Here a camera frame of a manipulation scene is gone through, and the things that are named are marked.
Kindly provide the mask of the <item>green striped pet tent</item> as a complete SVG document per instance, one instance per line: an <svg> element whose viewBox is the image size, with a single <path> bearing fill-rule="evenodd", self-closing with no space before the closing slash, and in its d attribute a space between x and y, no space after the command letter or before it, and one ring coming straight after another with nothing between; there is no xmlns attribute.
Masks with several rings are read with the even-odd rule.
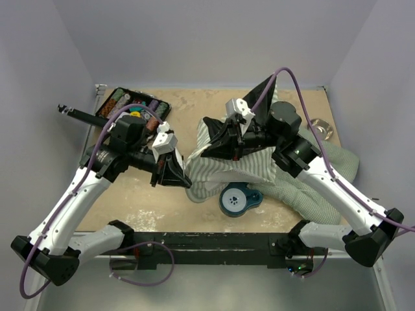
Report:
<svg viewBox="0 0 415 311"><path fill-rule="evenodd" d="M275 184L280 172L271 158L275 147L264 144L270 142L265 132L267 113L277 98L276 83L266 78L242 98L246 109L252 109L260 101L251 114L238 111L221 119L200 119L196 148L185 162L185 173L192 183L185 193L192 202L206 201L231 182Z"/></svg>

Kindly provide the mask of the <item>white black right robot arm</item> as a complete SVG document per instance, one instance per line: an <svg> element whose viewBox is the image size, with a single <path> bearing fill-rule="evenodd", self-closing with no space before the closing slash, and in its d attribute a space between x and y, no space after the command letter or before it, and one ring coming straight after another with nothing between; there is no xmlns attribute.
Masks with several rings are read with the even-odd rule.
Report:
<svg viewBox="0 0 415 311"><path fill-rule="evenodd" d="M301 117L284 101L270 105L263 124L249 121L249 108L224 121L204 117L209 141L202 157L240 160L266 147L274 148L275 164L317 191L348 222L323 225L302 220L288 233L287 255L311 248L345 251L355 262L372 267L397 236L404 219L398 209L385 209L358 191L323 156L322 149L300 135Z"/></svg>

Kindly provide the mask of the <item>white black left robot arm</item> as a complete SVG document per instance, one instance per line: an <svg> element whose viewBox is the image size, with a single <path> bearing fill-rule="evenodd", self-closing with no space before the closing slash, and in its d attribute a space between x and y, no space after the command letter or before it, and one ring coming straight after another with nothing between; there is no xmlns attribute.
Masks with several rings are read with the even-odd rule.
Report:
<svg viewBox="0 0 415 311"><path fill-rule="evenodd" d="M56 286L65 284L84 262L108 251L127 254L134 248L134 230L114 220L103 229L79 239L73 233L95 201L129 167L151 174L152 186L183 187L192 183L185 175L177 138L168 122L158 126L151 147L145 145L145 121L125 115L102 131L110 138L83 156L67 192L46 219L29 236L17 236L11 248L32 268Z"/></svg>

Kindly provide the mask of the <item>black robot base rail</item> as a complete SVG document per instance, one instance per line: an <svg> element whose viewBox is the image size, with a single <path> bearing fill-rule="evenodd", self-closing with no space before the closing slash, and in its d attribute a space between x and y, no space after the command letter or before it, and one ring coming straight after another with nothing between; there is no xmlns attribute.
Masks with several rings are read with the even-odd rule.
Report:
<svg viewBox="0 0 415 311"><path fill-rule="evenodd" d="M254 265L283 269L287 257L324 254L323 248L311 251L304 246L289 246L286 233L135 232L123 247L138 243L144 244L132 250L104 254L136 259L139 270L153 270L172 260L177 265Z"/></svg>

